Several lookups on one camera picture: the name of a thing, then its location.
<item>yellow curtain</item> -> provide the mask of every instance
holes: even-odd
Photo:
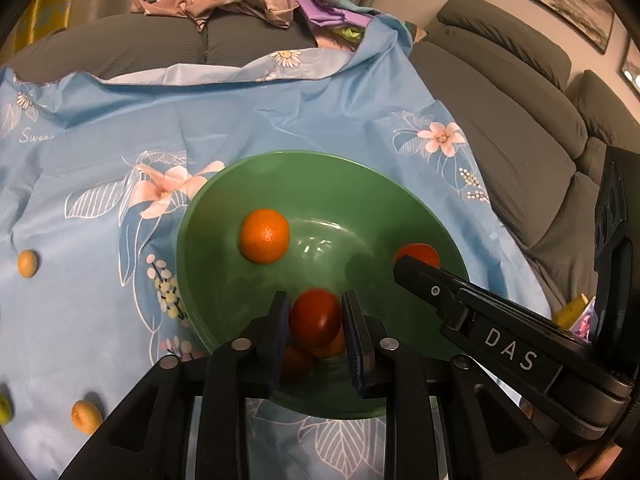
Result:
[[[14,54],[47,34],[66,28],[71,0],[33,0],[15,27]]]

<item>blue floral fabric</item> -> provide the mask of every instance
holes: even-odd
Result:
[[[110,412],[162,355],[204,354],[175,275],[177,231],[206,180],[247,156],[315,150],[386,174],[436,214],[474,283],[548,316],[410,49],[401,23],[377,16],[355,53],[43,86],[0,72],[0,383],[15,409],[4,430],[39,480],[58,478],[87,439],[69,419],[76,400],[95,392]],[[16,268],[24,249],[40,259],[29,280]],[[247,410],[252,478],[381,477],[384,418]]]

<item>wall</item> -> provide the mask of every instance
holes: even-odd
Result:
[[[435,17],[446,1],[375,0],[373,6],[424,26]],[[624,101],[636,120],[640,121],[640,99],[620,75],[620,66],[626,55],[628,35],[619,19],[614,20],[609,46],[603,56],[571,27],[531,0],[486,1],[505,9],[560,45],[572,60],[572,78],[586,69],[593,70]]]

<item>screw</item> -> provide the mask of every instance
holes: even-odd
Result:
[[[233,340],[231,348],[234,350],[248,350],[251,348],[251,340],[245,337],[239,337],[238,339]]]
[[[393,339],[392,337],[385,337],[380,340],[380,346],[382,346],[385,350],[398,350],[400,343],[398,339]]]
[[[172,368],[177,367],[178,362],[178,358],[175,355],[165,355],[160,359],[160,367],[164,370],[171,370]]]
[[[466,355],[456,355],[453,358],[453,362],[461,370],[469,370],[471,368],[471,359]]]

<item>green bowl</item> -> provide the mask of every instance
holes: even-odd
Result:
[[[269,265],[238,250],[242,220],[271,208],[289,221],[291,242]],[[434,309],[396,285],[393,258],[411,242],[431,244],[442,268],[467,278],[443,225],[414,195],[365,166],[313,152],[274,152],[241,160],[209,180],[180,225],[177,275],[191,323],[209,351],[264,316],[274,293],[295,299],[310,287],[340,296],[356,290],[364,314],[424,355],[449,359],[459,350],[440,335]],[[346,356],[319,362],[302,383],[271,397],[286,408],[326,418],[383,415],[385,402],[362,400]]]

